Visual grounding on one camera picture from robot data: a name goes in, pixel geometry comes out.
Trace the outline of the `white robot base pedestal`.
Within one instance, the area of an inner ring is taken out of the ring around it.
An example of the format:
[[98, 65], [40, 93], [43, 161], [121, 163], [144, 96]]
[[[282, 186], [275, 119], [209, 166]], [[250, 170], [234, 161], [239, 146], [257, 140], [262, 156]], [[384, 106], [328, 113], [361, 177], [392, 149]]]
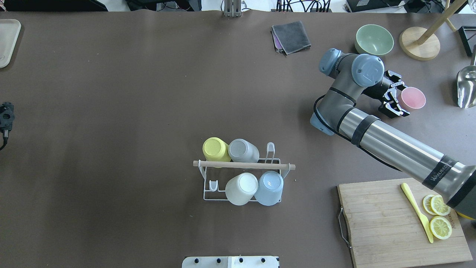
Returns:
[[189, 256], [182, 268], [279, 268], [278, 256]]

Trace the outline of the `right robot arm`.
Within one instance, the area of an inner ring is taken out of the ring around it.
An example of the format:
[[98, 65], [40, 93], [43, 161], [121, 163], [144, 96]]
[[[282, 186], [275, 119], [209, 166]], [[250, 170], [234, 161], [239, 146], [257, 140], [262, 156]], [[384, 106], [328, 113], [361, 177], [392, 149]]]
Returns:
[[457, 212], [475, 218], [475, 166], [466, 166], [356, 108], [362, 92], [383, 78], [379, 57], [330, 48], [319, 70], [334, 82], [314, 104], [313, 127], [327, 135], [340, 135], [439, 193]]

